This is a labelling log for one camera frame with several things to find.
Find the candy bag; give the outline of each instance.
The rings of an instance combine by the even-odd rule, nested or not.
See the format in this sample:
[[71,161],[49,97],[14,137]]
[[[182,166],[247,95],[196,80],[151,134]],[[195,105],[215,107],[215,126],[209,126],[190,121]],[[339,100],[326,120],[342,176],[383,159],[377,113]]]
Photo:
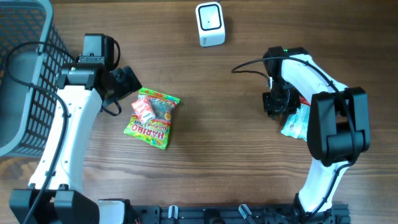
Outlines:
[[310,119],[310,103],[300,96],[301,107],[295,114],[287,117],[284,128],[280,131],[286,136],[307,141],[308,120]]
[[133,114],[129,125],[124,129],[124,133],[164,150],[169,139],[171,112],[180,102],[180,99],[144,87],[139,90],[138,95],[139,100],[143,98],[150,101],[155,118],[146,124],[142,124],[138,116]]

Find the white plastic wrapper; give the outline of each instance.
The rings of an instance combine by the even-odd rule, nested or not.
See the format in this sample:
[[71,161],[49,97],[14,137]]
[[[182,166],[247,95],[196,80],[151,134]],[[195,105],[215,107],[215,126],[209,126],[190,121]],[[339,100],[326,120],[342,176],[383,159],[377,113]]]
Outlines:
[[309,118],[310,106],[302,103],[300,109],[298,109],[295,114],[291,114],[287,117],[287,121],[281,133],[286,136],[307,141]]

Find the wire mesh basket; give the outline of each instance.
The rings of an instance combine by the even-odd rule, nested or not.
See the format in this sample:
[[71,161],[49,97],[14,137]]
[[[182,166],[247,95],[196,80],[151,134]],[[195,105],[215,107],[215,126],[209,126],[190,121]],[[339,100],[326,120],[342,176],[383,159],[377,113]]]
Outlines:
[[[49,0],[0,0],[0,156],[41,157],[53,121],[54,97],[14,83],[4,74],[8,51],[27,41],[48,42],[68,51],[53,24]],[[32,45],[18,50],[8,68],[20,80],[56,91],[57,72],[65,62],[72,60],[50,47]]]

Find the table surface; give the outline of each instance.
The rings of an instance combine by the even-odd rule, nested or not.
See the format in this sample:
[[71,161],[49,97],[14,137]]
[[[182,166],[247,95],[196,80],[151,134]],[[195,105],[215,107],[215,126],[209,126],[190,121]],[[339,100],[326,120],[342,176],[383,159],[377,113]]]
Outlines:
[[[121,101],[118,117],[98,115],[85,157],[85,195],[161,206],[292,202],[311,164],[307,144],[283,136],[283,124],[267,117],[265,78],[230,71],[269,47],[302,46],[332,77],[368,93],[371,147],[333,200],[349,204],[353,223],[397,223],[398,3],[223,1],[226,42],[209,48],[199,45],[198,3],[54,5],[73,55],[81,53],[85,33],[110,35],[121,46],[121,67],[181,99],[166,151],[123,134],[137,93]],[[261,64],[250,68],[265,72]],[[0,159],[0,223],[16,222],[10,193],[27,186],[37,163]]]

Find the white sensor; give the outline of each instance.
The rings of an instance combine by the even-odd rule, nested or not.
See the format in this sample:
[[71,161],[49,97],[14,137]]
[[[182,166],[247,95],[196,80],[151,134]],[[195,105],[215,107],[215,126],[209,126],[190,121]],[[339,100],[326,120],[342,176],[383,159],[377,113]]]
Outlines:
[[199,4],[196,14],[200,45],[209,47],[224,43],[225,27],[221,5],[218,2]]

